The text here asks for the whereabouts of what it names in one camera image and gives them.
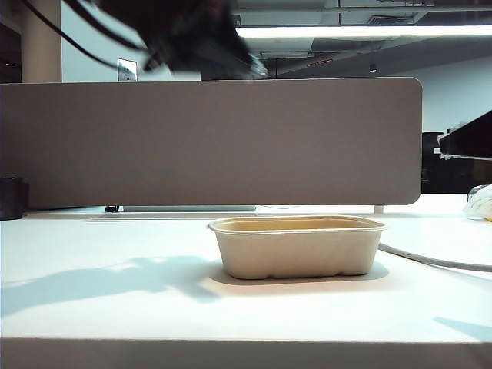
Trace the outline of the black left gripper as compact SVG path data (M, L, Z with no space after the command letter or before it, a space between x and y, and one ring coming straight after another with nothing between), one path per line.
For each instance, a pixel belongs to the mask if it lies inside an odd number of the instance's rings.
M146 72L166 65L172 71L268 75L235 31L229 1L146 1L144 11Z

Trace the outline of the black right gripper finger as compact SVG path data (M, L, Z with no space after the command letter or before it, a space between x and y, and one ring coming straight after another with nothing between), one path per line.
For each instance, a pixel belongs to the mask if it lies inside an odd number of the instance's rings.
M491 111L437 137L444 158L491 160Z

